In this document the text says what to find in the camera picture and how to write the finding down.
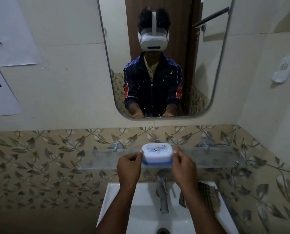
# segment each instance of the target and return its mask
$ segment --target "drain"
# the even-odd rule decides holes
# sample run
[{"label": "drain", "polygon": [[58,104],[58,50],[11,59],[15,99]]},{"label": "drain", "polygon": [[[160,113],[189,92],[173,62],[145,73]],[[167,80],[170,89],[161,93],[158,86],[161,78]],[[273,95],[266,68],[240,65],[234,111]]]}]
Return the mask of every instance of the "drain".
[{"label": "drain", "polygon": [[168,229],[166,229],[166,228],[160,228],[160,229],[157,231],[157,234],[170,234],[170,232],[169,232]]}]

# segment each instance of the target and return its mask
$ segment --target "white vr headset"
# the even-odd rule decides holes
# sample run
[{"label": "white vr headset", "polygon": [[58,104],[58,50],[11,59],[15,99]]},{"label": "white vr headset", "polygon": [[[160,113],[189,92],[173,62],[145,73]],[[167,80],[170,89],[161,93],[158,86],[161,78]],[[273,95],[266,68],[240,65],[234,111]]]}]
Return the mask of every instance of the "white vr headset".
[{"label": "white vr headset", "polygon": [[157,28],[157,13],[152,12],[152,28],[144,28],[138,32],[143,51],[164,51],[168,46],[169,32],[164,28]]}]

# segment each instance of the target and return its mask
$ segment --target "hand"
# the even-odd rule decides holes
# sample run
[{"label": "hand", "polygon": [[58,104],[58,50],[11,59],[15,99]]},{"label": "hand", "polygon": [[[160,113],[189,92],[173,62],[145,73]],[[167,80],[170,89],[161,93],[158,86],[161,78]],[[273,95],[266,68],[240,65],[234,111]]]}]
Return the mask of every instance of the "hand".
[{"label": "hand", "polygon": [[130,153],[119,158],[117,172],[120,188],[135,189],[141,175],[143,151]]},{"label": "hand", "polygon": [[132,117],[133,118],[142,118],[142,117],[144,117],[144,114],[143,114],[142,110],[139,109]]},{"label": "hand", "polygon": [[173,152],[172,174],[183,193],[198,190],[196,163],[184,154],[178,146],[176,151]]},{"label": "hand", "polygon": [[163,117],[174,117],[174,114],[172,114],[170,112],[165,112],[162,116]]}]

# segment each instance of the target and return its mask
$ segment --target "soap box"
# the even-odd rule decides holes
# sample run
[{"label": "soap box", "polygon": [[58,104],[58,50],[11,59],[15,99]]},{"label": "soap box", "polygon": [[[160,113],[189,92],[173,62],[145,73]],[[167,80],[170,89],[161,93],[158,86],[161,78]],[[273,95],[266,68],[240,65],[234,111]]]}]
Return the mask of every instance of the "soap box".
[{"label": "soap box", "polygon": [[173,149],[168,143],[147,143],[143,145],[143,164],[172,164]]}]

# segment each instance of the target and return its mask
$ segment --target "checkered towel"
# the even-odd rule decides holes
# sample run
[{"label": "checkered towel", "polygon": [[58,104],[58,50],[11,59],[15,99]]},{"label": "checkered towel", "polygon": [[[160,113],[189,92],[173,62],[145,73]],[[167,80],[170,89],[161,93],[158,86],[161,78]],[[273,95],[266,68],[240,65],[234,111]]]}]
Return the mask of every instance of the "checkered towel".
[{"label": "checkered towel", "polygon": [[[198,182],[198,189],[210,211],[213,213],[220,212],[221,202],[219,199],[219,191],[214,186],[209,186],[202,182]],[[180,194],[180,205],[188,208],[182,192]]]}]

